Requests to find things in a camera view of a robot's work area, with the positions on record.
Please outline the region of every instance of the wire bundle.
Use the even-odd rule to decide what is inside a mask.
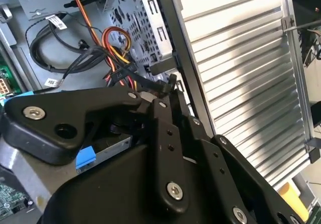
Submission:
[[[86,24],[90,27],[89,28],[90,29],[90,34],[91,34],[91,37],[92,37],[93,41],[97,45],[103,46],[104,48],[109,50],[109,52],[111,53],[112,56],[117,56],[121,61],[125,62],[126,64],[130,63],[128,60],[126,60],[124,58],[124,56],[127,54],[127,52],[131,48],[131,39],[130,39],[129,34],[126,31],[124,31],[123,29],[119,28],[119,27],[110,27],[110,28],[107,28],[107,29],[104,30],[104,32],[102,34],[102,43],[101,43],[99,38],[98,38],[98,36],[97,36],[97,34],[96,34],[96,32],[92,28],[92,24],[90,22],[90,19],[89,19],[88,15],[87,15],[83,5],[81,4],[81,1],[80,0],[75,0],[75,1],[76,1],[76,4],[77,4],[77,6],[79,8],[79,11],[81,12]],[[127,39],[125,50],[124,50],[122,56],[108,42],[108,36],[109,36],[110,32],[112,32],[112,31],[121,32],[125,36],[125,38]],[[115,64],[113,63],[113,61],[111,60],[111,58],[108,57],[106,59],[106,62],[111,67],[111,71],[115,72],[116,71],[116,67],[115,67]],[[109,73],[107,74],[106,81],[111,83],[111,78],[110,78],[110,74]],[[137,87],[136,82],[133,83],[133,81],[132,81],[132,79],[130,77],[128,77],[128,81],[130,82],[131,87],[136,90],[136,87]],[[122,80],[119,81],[119,82],[120,82],[121,85],[123,85],[123,86],[125,85]]]

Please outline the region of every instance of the orange wire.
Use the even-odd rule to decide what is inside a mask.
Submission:
[[[78,6],[78,8],[79,8],[79,10],[80,10],[80,12],[81,12],[81,14],[82,14],[82,16],[83,16],[84,19],[85,19],[85,22],[87,23],[88,26],[92,27],[91,22],[90,22],[87,14],[86,14],[86,11],[85,11],[84,7],[82,6],[80,0],[76,0],[76,3],[77,3],[77,6]],[[94,42],[95,42],[96,44],[98,44],[98,45],[101,46],[101,42],[100,42],[100,40],[99,40],[96,32],[95,32],[92,28],[90,28],[90,31],[91,31],[91,33],[92,33]],[[111,65],[112,71],[114,72],[114,71],[115,71],[115,65],[114,65],[114,63],[112,62],[112,60],[111,60],[110,58],[108,58],[108,62],[109,62],[110,65]]]

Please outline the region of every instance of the blue connector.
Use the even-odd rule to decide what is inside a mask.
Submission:
[[[79,151],[76,157],[76,169],[79,169],[80,167],[83,167],[84,165],[87,165],[95,160],[96,154],[91,146],[82,149],[81,151]]]

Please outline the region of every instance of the black plastic lever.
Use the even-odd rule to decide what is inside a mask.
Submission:
[[[4,107],[0,128],[11,146],[49,164],[64,165],[82,146],[88,114],[113,116],[116,107],[124,111],[140,103],[140,96],[125,87],[15,97]]]
[[[211,142],[221,149],[242,199],[258,223],[294,223],[293,219],[304,223],[228,139],[216,135]]]

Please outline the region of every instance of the yellow object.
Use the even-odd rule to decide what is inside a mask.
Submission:
[[[309,218],[309,212],[303,205],[300,198],[296,195],[295,190],[293,187],[286,183],[284,186],[281,187],[278,191],[279,195],[285,200],[285,202],[291,206],[291,208],[296,212],[296,214],[306,222]]]

